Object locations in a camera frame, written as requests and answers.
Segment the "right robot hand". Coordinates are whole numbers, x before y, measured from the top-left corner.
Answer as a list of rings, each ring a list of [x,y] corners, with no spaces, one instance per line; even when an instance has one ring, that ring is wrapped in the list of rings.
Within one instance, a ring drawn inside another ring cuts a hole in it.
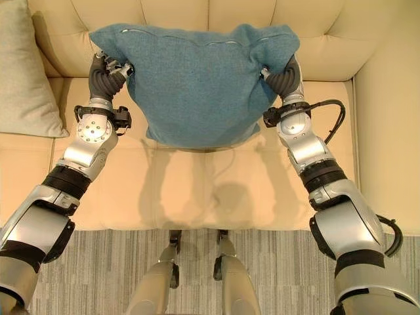
[[[283,72],[271,73],[267,67],[264,67],[261,70],[261,76],[264,82],[281,98],[304,95],[301,67],[295,55],[289,59]]]

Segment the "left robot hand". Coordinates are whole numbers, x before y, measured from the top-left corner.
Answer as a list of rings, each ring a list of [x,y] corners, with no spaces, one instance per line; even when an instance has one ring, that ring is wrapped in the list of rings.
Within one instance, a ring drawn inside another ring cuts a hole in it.
[[[89,70],[90,98],[111,102],[133,73],[130,63],[121,65],[102,51],[95,53]]]

